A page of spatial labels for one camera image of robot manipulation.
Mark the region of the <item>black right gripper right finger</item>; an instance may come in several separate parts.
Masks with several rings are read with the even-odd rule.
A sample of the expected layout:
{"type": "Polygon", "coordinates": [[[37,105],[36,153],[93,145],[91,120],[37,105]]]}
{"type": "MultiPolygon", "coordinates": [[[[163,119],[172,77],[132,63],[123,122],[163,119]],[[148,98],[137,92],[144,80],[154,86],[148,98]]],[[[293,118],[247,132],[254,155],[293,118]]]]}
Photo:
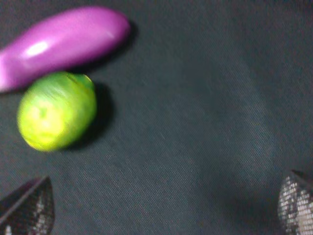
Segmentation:
{"type": "Polygon", "coordinates": [[[313,180],[307,174],[291,170],[285,177],[279,192],[277,212],[285,234],[313,233],[313,180]]]}

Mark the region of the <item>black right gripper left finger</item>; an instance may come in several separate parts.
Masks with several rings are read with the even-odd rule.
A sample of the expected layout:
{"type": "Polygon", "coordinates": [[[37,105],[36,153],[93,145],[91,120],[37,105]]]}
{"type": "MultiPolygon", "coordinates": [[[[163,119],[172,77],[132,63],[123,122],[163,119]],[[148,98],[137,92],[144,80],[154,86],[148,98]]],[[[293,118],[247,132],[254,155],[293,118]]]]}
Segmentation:
{"type": "Polygon", "coordinates": [[[54,199],[48,176],[32,179],[0,200],[2,235],[49,235],[54,199]]]}

